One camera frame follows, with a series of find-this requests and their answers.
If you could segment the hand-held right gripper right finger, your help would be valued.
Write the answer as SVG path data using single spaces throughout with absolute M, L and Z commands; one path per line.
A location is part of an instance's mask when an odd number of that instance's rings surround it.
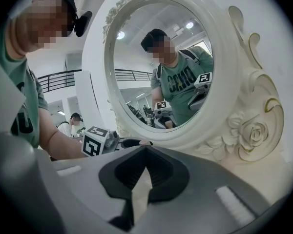
M 255 234 L 275 212 L 254 187 L 212 161 L 147 146 L 144 163 L 152 189 L 139 234 Z

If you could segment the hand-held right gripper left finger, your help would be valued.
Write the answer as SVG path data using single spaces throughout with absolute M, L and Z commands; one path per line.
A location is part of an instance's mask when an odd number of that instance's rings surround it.
M 132 232 L 132 190 L 145 169 L 144 149 L 62 161 L 39 154 L 40 179 L 66 234 Z

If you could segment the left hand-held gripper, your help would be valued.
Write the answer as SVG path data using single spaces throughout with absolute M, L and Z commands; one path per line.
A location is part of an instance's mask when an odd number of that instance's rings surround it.
M 140 139 L 120 138 L 116 131 L 92 126 L 84 131 L 82 140 L 82 153 L 86 156 L 99 156 L 114 152 L 117 149 L 126 149 L 140 145 Z

